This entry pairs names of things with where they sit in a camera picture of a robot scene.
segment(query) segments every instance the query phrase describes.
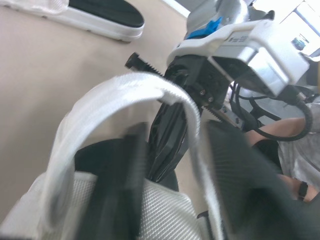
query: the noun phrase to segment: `black watch strap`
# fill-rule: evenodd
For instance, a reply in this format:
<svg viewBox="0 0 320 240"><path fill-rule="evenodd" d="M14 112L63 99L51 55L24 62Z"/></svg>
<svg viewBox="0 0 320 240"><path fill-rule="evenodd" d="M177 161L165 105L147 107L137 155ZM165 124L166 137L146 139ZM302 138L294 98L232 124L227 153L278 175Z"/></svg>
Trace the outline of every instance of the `black watch strap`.
<svg viewBox="0 0 320 240"><path fill-rule="evenodd" d="M303 201L307 195L307 191L308 184L305 181L301 182L298 192L298 200Z"/></svg>

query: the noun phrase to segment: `robotic arm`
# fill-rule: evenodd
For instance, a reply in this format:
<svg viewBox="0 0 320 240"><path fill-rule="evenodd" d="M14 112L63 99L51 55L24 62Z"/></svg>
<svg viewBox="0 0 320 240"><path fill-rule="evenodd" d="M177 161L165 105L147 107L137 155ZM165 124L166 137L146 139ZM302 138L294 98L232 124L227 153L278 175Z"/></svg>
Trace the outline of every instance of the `robotic arm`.
<svg viewBox="0 0 320 240"><path fill-rule="evenodd" d="M257 15L260 20L250 21ZM245 113L240 110L238 116L224 106L233 81L239 90L241 86L270 98L293 99L291 104L303 108L299 92L287 86L294 85L309 65L272 21L273 16L248 7L243 0L206 1L190 13L188 33L169 55L163 77L184 88L201 113L205 108L219 121L240 129ZM136 53L126 66L161 75ZM299 137L308 133L312 121L308 109L302 110L307 113L306 128ZM175 169L188 149L186 132L182 106L162 104L149 135L149 179L160 182Z"/></svg>

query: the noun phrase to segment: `white strap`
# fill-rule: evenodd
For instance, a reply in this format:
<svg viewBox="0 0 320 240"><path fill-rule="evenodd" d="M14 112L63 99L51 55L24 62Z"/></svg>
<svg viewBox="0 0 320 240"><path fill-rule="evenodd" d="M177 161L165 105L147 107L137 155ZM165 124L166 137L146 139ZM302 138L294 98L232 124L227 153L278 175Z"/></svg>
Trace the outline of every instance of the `white strap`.
<svg viewBox="0 0 320 240"><path fill-rule="evenodd" d="M88 135L104 120L130 105L161 100L167 104L182 103L188 124L192 166L205 190L214 217L216 239L222 239L220 210L209 172L199 153L200 115L197 105L179 86L149 73L131 73L107 80L84 95L61 121L52 148L43 194L41 224L46 230L63 222L71 199L74 181L74 155Z"/></svg>

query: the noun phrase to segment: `person's arm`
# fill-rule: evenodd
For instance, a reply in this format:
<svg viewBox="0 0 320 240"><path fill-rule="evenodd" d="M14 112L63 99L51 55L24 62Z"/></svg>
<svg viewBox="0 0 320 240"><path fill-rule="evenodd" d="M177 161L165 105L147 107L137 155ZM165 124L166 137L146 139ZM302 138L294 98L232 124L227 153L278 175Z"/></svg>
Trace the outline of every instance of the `person's arm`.
<svg viewBox="0 0 320 240"><path fill-rule="evenodd" d="M299 188L301 185L301 181L295 178L291 178L285 175L278 175L279 178L282 179L282 181L289 187L291 193L292 193L292 197L294 199L298 199L299 196ZM304 197L304 202L308 203L311 202L312 199L314 199L317 194L319 193L319 191L312 185L308 184L308 189L306 191L306 195Z"/></svg>
<svg viewBox="0 0 320 240"><path fill-rule="evenodd" d="M272 124L260 127L260 129L268 134L278 137L291 137L299 134L305 127L305 119L300 118L287 118L276 121ZM255 145L261 140L267 139L254 130L245 133L251 146Z"/></svg>

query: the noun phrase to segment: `blue clip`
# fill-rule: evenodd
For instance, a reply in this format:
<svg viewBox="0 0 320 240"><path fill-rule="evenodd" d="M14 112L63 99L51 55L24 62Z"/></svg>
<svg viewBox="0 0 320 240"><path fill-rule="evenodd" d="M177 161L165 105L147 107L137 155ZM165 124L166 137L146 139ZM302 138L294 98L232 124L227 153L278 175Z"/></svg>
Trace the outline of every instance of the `blue clip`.
<svg viewBox="0 0 320 240"><path fill-rule="evenodd" d="M222 21L222 16L218 18L217 21L211 20L203 29L195 30L192 33L189 34L189 36L186 39L193 39L196 37L201 37L201 36L209 36L210 34L214 33L217 31L217 28L219 24Z"/></svg>

